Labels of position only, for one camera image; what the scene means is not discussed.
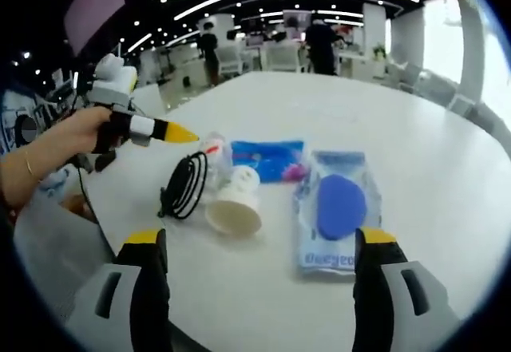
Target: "desk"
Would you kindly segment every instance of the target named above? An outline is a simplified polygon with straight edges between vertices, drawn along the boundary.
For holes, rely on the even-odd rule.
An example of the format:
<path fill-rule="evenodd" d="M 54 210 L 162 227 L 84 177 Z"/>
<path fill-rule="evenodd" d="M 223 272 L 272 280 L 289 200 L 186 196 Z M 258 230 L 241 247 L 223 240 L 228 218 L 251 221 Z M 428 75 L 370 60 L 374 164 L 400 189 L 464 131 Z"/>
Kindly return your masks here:
<path fill-rule="evenodd" d="M 365 55 L 359 54 L 356 51 L 336 50 L 335 53 L 337 53 L 337 55 L 340 58 L 358 59 L 360 61 L 367 61 L 367 60 L 369 60 L 368 57 L 366 57 Z"/>
<path fill-rule="evenodd" d="M 490 135 L 440 106 L 340 77 L 248 73 L 167 118 L 200 136 L 216 130 L 231 139 L 303 138 L 309 148 L 364 151 L 382 193 L 383 227 L 446 286 L 458 316 L 472 313 L 500 272 L 511 236 L 511 163 Z M 132 231 L 159 225 L 159 189 L 195 149 L 126 144 L 88 181 L 115 252 Z M 352 283 L 296 274 L 294 189 L 261 187 L 263 227 L 248 240 L 217 235 L 199 212 L 166 226 L 170 320 L 210 350 L 351 350 Z"/>

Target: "blue sponge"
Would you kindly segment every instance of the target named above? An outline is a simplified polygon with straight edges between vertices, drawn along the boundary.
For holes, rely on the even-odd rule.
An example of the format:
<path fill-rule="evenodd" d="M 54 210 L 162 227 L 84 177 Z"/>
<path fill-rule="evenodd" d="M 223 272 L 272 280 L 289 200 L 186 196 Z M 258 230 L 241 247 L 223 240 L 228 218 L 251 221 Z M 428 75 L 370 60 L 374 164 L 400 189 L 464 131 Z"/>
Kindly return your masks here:
<path fill-rule="evenodd" d="M 321 179 L 316 226 L 324 239 L 351 234 L 362 225 L 366 212 L 366 198 L 357 184 L 339 175 Z"/>

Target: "wrist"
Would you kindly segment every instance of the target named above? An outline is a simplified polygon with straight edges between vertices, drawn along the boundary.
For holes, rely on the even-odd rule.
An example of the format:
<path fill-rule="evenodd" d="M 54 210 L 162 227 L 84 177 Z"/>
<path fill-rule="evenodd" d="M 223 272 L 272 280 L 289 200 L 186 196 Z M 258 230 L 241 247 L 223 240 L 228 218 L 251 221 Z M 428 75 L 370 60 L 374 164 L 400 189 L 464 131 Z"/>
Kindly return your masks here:
<path fill-rule="evenodd" d="M 70 144 L 64 140 L 52 140 L 51 136 L 41 135 L 24 147 L 26 161 L 34 177 L 43 180 L 48 174 L 62 166 L 74 155 Z"/>

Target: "coiled cable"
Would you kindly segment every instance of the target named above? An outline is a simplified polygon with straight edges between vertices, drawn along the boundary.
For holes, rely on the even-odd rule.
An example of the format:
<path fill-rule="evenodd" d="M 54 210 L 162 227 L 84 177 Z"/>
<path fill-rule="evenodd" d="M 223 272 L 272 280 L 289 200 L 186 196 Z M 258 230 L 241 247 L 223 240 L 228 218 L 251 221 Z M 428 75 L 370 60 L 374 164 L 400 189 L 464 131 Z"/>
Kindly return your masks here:
<path fill-rule="evenodd" d="M 160 218 L 171 216 L 178 220 L 188 218 L 199 203 L 208 174 L 208 157 L 196 152 L 183 158 L 160 193 Z"/>

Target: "window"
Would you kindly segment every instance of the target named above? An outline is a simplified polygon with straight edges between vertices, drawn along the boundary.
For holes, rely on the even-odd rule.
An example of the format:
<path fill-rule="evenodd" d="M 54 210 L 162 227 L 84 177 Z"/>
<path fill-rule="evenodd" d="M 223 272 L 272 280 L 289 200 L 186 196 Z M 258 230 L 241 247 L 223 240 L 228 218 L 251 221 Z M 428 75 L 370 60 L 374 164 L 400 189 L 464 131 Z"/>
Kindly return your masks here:
<path fill-rule="evenodd" d="M 385 52 L 390 53 L 392 48 L 392 22 L 390 19 L 385 21 Z"/>
<path fill-rule="evenodd" d="M 463 49 L 463 29 L 458 0 L 426 2 L 423 67 L 460 83 Z"/>
<path fill-rule="evenodd" d="M 484 31 L 485 78 L 481 100 L 511 129 L 511 73 L 497 36 L 486 24 Z"/>

